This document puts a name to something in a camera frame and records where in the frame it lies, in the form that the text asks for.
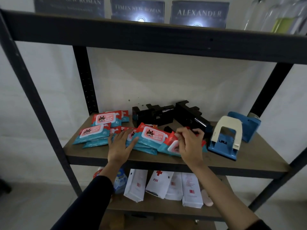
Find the white wall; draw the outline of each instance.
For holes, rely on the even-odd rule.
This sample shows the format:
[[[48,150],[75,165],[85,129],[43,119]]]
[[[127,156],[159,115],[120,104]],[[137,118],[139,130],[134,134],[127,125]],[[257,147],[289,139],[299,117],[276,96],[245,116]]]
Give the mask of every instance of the white wall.
[[[34,11],[28,1],[0,0],[0,5]],[[248,1],[230,1],[228,27],[239,28]],[[28,42],[17,45],[64,145],[88,117],[72,47]],[[228,111],[247,114],[275,65],[98,48],[88,48],[88,55],[100,111],[131,111],[135,105],[142,108],[147,103],[165,105],[187,99],[209,120],[218,120]],[[305,71],[304,65],[294,66],[261,117],[259,133],[288,162],[306,147]],[[2,49],[0,107],[0,175],[9,182],[68,184]],[[87,184],[96,170],[90,166],[72,167],[81,184]],[[306,199],[306,184],[302,182],[306,176],[304,169],[275,198]],[[229,180],[235,191],[256,194],[269,182],[240,177]]]

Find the person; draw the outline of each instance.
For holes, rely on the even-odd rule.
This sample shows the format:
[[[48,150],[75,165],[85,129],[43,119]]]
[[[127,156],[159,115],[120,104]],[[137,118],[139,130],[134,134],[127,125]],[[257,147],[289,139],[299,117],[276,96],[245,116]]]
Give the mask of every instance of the person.
[[[52,230],[75,228],[98,230],[113,193],[117,172],[127,161],[138,141],[136,137],[126,148],[126,140],[131,131],[132,129],[129,129],[117,134],[113,142],[111,140],[113,135],[109,136],[107,165],[54,224]],[[198,132],[198,136],[186,127],[177,129],[179,153],[207,191],[228,228],[230,230],[270,229],[204,164],[201,148],[204,132],[200,129],[193,131]]]

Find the black sleeve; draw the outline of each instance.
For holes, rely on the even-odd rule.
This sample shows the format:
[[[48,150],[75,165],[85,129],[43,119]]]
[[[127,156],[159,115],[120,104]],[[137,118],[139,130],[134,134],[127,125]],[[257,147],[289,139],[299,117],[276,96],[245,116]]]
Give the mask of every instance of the black sleeve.
[[[263,220],[258,220],[257,222],[253,223],[251,226],[249,226],[246,230],[271,230],[264,222]]]
[[[112,193],[113,185],[110,179],[105,176],[97,176],[51,230],[98,230]]]

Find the glass bottle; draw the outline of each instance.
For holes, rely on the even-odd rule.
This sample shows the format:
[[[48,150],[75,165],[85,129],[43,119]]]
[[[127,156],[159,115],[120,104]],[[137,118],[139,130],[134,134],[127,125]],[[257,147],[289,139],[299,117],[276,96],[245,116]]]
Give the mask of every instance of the glass bottle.
[[[307,14],[307,0],[297,0],[280,12],[272,29],[273,33],[299,34]]]
[[[250,31],[260,30],[266,12],[266,0],[253,0],[245,15],[242,29]]]
[[[279,0],[279,3],[273,5],[267,12],[261,31],[271,32],[280,12],[285,12],[294,4],[293,0]]]

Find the person's left hand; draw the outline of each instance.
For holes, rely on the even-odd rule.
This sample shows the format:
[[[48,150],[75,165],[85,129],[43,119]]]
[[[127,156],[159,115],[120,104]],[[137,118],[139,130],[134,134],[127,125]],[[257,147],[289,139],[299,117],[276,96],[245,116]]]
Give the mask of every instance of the person's left hand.
[[[109,153],[108,153],[108,162],[117,163],[119,166],[122,166],[130,155],[132,148],[138,142],[138,137],[134,138],[131,144],[126,148],[126,140],[128,135],[133,131],[133,129],[128,129],[127,131],[122,131],[121,133],[114,136],[112,142],[113,134],[110,134],[108,138],[109,143]]]

